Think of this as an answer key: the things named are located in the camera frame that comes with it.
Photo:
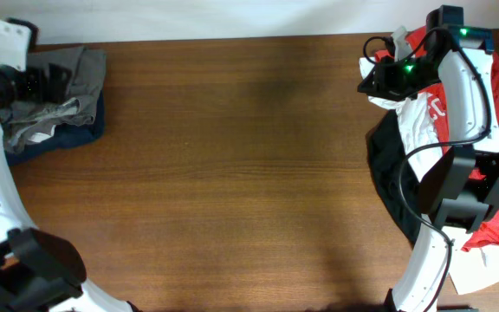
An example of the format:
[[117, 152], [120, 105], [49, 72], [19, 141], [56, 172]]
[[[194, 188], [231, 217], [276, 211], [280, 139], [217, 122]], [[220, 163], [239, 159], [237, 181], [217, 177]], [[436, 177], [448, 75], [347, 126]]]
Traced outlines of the grey cargo shorts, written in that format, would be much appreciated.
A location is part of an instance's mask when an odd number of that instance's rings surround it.
[[107, 72], [107, 53], [78, 46], [27, 56], [27, 95], [3, 115], [3, 146], [22, 153], [55, 135], [59, 126], [91, 126]]

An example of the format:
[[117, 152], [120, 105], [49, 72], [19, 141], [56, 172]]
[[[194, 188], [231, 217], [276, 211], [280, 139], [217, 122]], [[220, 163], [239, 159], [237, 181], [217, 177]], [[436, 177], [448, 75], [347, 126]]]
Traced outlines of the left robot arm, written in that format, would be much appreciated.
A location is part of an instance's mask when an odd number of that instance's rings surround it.
[[78, 250], [41, 231], [10, 168], [100, 138], [106, 55], [75, 47], [36, 51], [37, 27], [0, 20], [0, 311], [126, 311], [87, 277]]

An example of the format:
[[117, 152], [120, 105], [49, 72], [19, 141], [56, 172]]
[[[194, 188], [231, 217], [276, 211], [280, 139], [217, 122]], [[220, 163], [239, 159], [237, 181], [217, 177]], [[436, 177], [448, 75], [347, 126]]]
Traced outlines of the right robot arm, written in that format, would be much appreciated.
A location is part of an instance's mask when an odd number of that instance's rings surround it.
[[463, 8], [442, 5], [426, 17], [419, 56], [405, 30], [387, 37], [390, 55], [373, 63], [358, 85], [362, 94], [401, 101], [439, 83], [449, 121], [447, 152], [421, 178], [418, 240], [404, 275], [389, 289], [384, 311], [434, 311], [450, 272], [451, 230], [466, 234], [499, 210], [499, 126], [491, 87], [494, 41], [490, 29], [464, 23]]

